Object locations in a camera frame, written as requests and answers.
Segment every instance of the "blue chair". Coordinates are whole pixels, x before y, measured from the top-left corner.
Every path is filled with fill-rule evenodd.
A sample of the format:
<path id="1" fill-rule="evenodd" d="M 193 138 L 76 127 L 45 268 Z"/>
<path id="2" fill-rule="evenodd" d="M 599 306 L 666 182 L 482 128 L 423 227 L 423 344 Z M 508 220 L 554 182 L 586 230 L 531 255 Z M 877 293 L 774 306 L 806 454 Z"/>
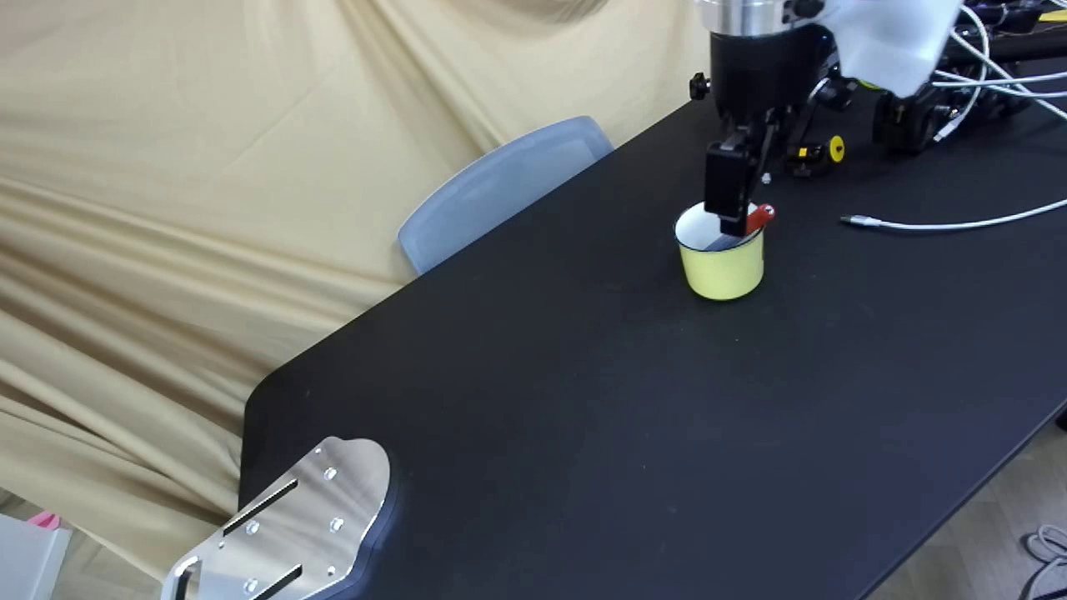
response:
<path id="1" fill-rule="evenodd" d="M 402 250 L 421 276 L 536 202 L 614 146 L 589 116 L 542 127 L 446 181 L 402 227 Z"/>

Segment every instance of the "black table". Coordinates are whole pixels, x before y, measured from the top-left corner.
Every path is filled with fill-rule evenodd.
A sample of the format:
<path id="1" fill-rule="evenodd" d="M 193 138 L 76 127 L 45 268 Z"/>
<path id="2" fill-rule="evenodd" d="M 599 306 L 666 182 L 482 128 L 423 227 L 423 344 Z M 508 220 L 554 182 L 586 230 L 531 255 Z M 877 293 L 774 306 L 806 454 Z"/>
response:
<path id="1" fill-rule="evenodd" d="M 321 437 L 381 441 L 384 600 L 873 590 L 1063 407 L 1067 212 L 957 237 L 838 215 L 1067 196 L 1067 127 L 1026 108 L 916 161 L 860 144 L 845 172 L 766 193 L 766 281 L 704 302 L 670 227 L 701 193 L 706 112 L 272 374 L 240 496 Z"/>

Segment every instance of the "paper cup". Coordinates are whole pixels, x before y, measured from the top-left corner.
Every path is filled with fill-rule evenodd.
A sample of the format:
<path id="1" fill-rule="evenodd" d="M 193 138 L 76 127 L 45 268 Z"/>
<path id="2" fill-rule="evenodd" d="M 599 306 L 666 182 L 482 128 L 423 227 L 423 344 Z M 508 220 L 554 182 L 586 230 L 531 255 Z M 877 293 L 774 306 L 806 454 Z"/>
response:
<path id="1" fill-rule="evenodd" d="M 764 281 L 764 230 L 743 240 L 721 232 L 721 215 L 706 212 L 704 202 L 684 208 L 675 223 L 682 246 L 682 266 L 698 297 L 738 301 Z"/>

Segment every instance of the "beige cloth backdrop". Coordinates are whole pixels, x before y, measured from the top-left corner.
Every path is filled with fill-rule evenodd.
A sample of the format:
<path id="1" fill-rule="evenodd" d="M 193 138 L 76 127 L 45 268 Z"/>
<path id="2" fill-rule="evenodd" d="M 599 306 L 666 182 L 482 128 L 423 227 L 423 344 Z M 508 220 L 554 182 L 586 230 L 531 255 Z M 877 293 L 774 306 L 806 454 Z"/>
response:
<path id="1" fill-rule="evenodd" d="M 573 112 L 625 144 L 701 44 L 692 0 L 0 0 L 0 486 L 159 572 L 438 182 Z"/>

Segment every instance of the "floor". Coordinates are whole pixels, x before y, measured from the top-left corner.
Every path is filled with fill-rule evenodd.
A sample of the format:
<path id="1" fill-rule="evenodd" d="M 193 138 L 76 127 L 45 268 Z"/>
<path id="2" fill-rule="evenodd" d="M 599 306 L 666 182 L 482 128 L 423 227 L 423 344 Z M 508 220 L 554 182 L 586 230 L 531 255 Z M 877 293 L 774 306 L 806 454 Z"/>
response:
<path id="1" fill-rule="evenodd" d="M 1067 432 L 1045 430 L 941 534 L 933 534 L 873 600 L 1019 600 L 1040 566 L 1022 537 L 1040 523 L 1067 525 Z M 152 577 L 86 537 L 73 537 L 54 600 L 152 600 Z"/>

